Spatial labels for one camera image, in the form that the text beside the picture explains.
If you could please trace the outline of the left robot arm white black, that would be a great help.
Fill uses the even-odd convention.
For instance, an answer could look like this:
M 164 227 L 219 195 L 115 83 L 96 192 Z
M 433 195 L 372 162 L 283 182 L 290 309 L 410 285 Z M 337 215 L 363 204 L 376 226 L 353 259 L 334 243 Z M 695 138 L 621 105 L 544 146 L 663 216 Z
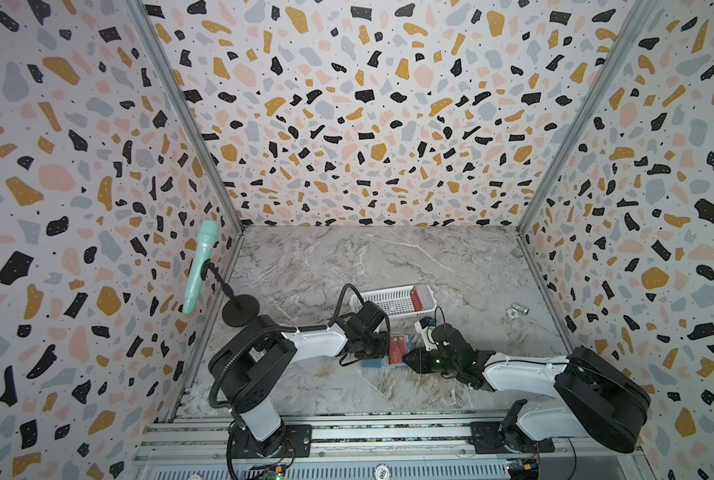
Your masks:
M 252 456 L 270 457 L 289 445 L 269 396 L 290 365 L 323 357 L 347 367 L 386 358 L 390 343 L 389 316 L 372 301 L 355 313 L 336 312 L 327 324 L 285 326 L 267 315 L 250 320 L 209 362 L 209 405 L 229 410 L 239 429 L 229 451 L 247 448 Z

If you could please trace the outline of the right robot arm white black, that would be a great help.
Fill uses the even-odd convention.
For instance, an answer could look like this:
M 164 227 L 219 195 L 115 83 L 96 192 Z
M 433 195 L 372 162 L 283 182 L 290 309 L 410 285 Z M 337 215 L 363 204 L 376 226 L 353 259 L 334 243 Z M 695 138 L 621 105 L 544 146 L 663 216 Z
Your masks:
M 406 353 L 417 374 L 440 374 L 473 389 L 516 391 L 499 424 L 475 424 L 471 444 L 479 453 L 505 449 L 538 454 L 555 438 L 590 438 L 630 454 L 648 419 L 650 395 L 597 353 L 579 346 L 567 356 L 521 357 L 477 350 L 450 324 L 430 331 L 433 347 Z

